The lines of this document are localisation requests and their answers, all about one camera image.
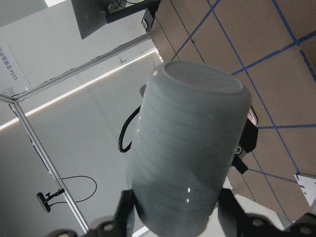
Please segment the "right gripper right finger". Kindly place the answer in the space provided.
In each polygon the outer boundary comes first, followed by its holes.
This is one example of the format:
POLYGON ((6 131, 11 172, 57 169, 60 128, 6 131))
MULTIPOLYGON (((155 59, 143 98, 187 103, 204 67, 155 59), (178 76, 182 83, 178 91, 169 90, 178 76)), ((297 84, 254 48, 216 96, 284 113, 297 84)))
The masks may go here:
POLYGON ((314 237, 316 212, 308 211, 284 230, 267 217, 246 213, 232 191, 222 189, 218 197, 218 219, 227 237, 314 237))

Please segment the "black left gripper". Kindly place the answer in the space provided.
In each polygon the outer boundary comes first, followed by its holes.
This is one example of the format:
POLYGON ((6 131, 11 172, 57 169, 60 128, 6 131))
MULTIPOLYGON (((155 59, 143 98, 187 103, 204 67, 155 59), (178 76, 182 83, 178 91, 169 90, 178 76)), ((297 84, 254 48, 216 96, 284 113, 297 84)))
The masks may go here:
POLYGON ((234 166, 240 174, 244 174, 248 170, 248 167, 242 161, 242 158, 256 148, 258 138, 258 128, 256 126, 257 122, 258 118, 253 108, 250 107, 232 162, 232 166, 234 166))

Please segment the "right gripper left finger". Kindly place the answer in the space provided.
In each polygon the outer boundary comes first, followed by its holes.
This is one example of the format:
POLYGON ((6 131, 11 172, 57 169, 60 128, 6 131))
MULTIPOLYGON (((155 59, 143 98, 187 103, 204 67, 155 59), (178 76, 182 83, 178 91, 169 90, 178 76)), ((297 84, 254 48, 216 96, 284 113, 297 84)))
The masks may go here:
POLYGON ((132 189, 121 192, 113 217, 88 230, 84 237, 131 237, 135 225, 135 194, 132 189))

